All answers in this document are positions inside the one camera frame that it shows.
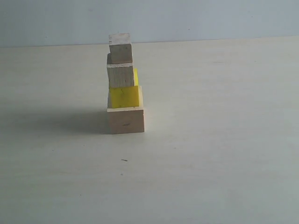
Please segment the white table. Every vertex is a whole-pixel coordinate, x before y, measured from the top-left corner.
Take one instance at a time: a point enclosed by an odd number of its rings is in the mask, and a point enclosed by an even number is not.
[[[134,44],[137,134],[107,53],[0,49],[0,223],[299,223],[299,37]]]

